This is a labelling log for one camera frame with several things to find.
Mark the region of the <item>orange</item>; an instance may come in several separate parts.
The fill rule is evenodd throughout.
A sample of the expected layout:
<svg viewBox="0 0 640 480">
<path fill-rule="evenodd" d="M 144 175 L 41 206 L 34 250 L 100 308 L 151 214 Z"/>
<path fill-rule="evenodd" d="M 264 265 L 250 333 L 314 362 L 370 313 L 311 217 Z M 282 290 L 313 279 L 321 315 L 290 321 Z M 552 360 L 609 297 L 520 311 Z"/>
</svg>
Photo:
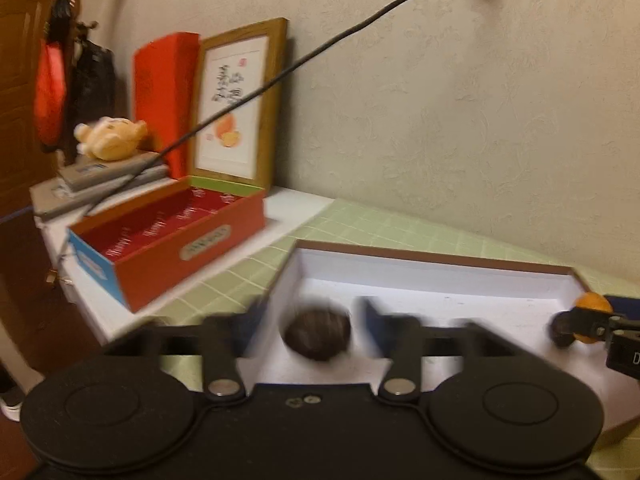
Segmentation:
<svg viewBox="0 0 640 480">
<path fill-rule="evenodd" d="M 596 292 L 585 292 L 574 305 L 578 332 L 575 339 L 583 344 L 596 344 L 606 332 L 608 318 L 613 314 L 611 305 Z"/>
</svg>

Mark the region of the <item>dark round fruit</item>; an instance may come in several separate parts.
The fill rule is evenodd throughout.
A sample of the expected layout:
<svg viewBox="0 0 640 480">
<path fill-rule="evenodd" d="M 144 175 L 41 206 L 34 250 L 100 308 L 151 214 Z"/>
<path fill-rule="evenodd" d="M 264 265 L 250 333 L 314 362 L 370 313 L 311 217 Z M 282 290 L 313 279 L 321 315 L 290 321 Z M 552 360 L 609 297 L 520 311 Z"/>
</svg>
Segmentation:
<svg viewBox="0 0 640 480">
<path fill-rule="evenodd" d="M 555 348 L 566 349 L 576 341 L 573 333 L 566 330 L 565 322 L 554 318 L 548 325 L 547 334 Z"/>
</svg>

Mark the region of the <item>green brown kiwi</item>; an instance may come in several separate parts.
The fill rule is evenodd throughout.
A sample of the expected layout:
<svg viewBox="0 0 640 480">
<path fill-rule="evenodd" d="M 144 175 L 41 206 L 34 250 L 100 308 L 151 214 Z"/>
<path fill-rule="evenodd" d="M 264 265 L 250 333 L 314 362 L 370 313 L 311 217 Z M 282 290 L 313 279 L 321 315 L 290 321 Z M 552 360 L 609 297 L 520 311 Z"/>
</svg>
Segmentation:
<svg viewBox="0 0 640 480">
<path fill-rule="evenodd" d="M 312 307 L 292 316 L 282 330 L 282 340 L 307 360 L 329 362 L 348 350 L 352 323 L 345 312 Z"/>
</svg>

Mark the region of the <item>brown shallow cardboard box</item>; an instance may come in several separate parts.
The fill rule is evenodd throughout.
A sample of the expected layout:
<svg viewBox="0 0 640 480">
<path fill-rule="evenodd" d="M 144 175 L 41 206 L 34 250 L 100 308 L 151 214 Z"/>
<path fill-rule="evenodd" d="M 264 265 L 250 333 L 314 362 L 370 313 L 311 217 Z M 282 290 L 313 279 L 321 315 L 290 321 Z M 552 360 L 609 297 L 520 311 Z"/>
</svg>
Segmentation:
<svg viewBox="0 0 640 480">
<path fill-rule="evenodd" d="M 239 371 L 247 388 L 270 384 L 377 387 L 386 370 L 364 328 L 359 301 L 387 314 L 406 314 L 436 327 L 477 322 L 587 384 L 604 408 L 602 446 L 629 436 L 639 423 L 639 384 L 609 370 L 603 344 L 553 347 L 547 324 L 588 292 L 568 266 L 491 260 L 429 252 L 300 240 L 266 293 L 266 313 Z M 321 304 L 346 312 L 352 342 L 336 363 L 311 363 L 282 341 L 288 318 Z"/>
</svg>

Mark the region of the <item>red open gift box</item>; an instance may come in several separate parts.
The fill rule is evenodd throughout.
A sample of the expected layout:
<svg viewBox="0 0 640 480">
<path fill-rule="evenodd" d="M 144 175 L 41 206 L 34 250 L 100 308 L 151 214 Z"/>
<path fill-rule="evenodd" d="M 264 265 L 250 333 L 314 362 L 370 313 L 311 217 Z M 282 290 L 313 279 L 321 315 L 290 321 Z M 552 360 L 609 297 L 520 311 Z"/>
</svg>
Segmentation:
<svg viewBox="0 0 640 480">
<path fill-rule="evenodd" d="M 137 312 L 262 230 L 266 192 L 184 177 L 68 228 L 80 266 Z"/>
</svg>

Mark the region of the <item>white cabinet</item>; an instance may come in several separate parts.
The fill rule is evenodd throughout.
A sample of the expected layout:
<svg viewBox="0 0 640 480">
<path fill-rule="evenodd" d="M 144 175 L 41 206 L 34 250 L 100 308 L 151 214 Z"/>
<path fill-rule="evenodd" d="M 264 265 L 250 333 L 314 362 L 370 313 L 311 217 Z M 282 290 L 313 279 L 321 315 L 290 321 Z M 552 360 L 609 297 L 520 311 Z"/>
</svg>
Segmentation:
<svg viewBox="0 0 640 480">
<path fill-rule="evenodd" d="M 223 291 L 206 285 L 235 263 L 295 231 L 331 205 L 319 195 L 278 188 L 208 192 L 190 204 L 189 181 L 158 181 L 117 196 L 93 217 L 76 209 L 35 221 L 65 296 L 102 344 L 160 313 L 185 321 Z"/>
</svg>

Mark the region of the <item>brown wooden door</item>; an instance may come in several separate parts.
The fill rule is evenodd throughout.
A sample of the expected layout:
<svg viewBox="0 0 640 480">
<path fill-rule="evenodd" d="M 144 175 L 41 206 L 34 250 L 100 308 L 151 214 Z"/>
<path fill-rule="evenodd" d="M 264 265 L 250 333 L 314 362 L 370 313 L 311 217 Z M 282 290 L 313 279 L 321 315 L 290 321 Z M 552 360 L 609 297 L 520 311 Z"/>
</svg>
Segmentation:
<svg viewBox="0 0 640 480">
<path fill-rule="evenodd" d="M 30 206 L 30 188 L 51 179 L 32 121 L 40 41 L 53 0 L 1 0 L 1 359 L 15 348 L 47 375 L 99 349 L 96 336 L 51 284 L 49 252 Z"/>
</svg>

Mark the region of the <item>wooden framed calligraphy picture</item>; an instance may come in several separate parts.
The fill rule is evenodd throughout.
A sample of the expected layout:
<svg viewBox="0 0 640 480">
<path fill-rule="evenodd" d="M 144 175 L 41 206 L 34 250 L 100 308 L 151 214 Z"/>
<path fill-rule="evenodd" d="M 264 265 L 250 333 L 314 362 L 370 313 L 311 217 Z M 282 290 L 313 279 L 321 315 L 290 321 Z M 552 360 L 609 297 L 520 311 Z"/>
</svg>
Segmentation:
<svg viewBox="0 0 640 480">
<path fill-rule="evenodd" d="M 272 18 L 201 41 L 188 168 L 193 177 L 268 190 L 274 175 L 288 20 Z"/>
</svg>

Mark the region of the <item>stack of grey books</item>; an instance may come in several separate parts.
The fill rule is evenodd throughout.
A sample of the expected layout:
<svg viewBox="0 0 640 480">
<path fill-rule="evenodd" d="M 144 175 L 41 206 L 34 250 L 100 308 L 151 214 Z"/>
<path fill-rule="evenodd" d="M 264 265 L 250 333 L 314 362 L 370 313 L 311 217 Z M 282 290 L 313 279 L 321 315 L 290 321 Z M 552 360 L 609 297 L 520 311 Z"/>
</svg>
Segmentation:
<svg viewBox="0 0 640 480">
<path fill-rule="evenodd" d="M 119 162 L 102 162 L 81 156 L 77 164 L 58 170 L 55 178 L 29 189 L 34 215 L 48 221 L 88 205 L 117 188 L 154 157 L 153 152 L 139 152 Z"/>
</svg>

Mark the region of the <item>yellow plush toy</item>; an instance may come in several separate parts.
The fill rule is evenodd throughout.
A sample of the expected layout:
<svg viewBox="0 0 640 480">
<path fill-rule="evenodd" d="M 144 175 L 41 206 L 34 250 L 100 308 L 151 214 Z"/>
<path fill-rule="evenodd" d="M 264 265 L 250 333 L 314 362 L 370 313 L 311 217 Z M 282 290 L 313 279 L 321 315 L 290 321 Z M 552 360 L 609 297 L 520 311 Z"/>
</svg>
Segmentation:
<svg viewBox="0 0 640 480">
<path fill-rule="evenodd" d="M 93 125 L 78 124 L 74 128 L 78 152 L 104 162 L 119 162 L 134 156 L 147 135 L 146 122 L 126 118 L 102 117 Z"/>
</svg>

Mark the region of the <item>red paper envelope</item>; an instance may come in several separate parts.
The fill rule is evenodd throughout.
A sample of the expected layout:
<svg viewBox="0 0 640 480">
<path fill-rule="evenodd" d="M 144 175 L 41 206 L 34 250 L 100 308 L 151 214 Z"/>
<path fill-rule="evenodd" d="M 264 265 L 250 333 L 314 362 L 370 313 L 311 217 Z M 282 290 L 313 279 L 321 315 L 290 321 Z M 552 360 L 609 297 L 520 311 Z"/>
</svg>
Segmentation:
<svg viewBox="0 0 640 480">
<path fill-rule="evenodd" d="M 195 32 L 174 32 L 134 54 L 134 118 L 148 125 L 160 152 L 188 132 L 200 50 Z"/>
</svg>

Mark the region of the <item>black hanging bag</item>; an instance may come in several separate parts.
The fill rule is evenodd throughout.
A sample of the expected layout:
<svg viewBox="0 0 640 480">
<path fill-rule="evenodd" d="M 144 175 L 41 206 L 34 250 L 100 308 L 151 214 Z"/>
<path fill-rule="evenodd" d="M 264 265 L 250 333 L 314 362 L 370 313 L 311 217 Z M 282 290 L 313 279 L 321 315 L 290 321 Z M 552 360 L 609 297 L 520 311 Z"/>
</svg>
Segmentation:
<svg viewBox="0 0 640 480">
<path fill-rule="evenodd" d="M 81 44 L 72 70 L 68 122 L 72 128 L 115 115 L 116 76 L 113 52 L 91 41 Z"/>
</svg>

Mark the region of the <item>red hanging bag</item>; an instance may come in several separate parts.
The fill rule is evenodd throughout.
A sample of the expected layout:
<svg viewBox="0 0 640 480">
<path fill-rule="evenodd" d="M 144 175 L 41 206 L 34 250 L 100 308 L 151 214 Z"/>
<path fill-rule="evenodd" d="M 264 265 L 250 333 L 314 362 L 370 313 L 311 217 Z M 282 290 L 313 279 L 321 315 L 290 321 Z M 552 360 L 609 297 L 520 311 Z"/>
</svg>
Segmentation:
<svg viewBox="0 0 640 480">
<path fill-rule="evenodd" d="M 60 144 L 66 101 L 66 73 L 61 46 L 41 41 L 34 97 L 34 127 L 41 145 Z"/>
</svg>

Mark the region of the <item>wooden coat rack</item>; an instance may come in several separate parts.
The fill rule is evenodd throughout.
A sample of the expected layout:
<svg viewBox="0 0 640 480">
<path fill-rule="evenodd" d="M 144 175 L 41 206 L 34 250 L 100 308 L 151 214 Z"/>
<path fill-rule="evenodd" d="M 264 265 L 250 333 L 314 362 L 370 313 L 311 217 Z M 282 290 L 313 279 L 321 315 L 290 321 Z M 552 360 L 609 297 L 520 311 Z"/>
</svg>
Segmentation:
<svg viewBox="0 0 640 480">
<path fill-rule="evenodd" d="M 61 46 L 66 73 L 66 101 L 63 129 L 58 149 L 62 156 L 62 164 L 68 166 L 76 162 L 78 141 L 68 122 L 70 107 L 70 85 L 72 70 L 80 55 L 81 44 L 89 39 L 90 32 L 98 26 L 96 21 L 84 23 L 79 19 L 81 0 L 55 0 L 49 18 L 49 37 Z"/>
</svg>

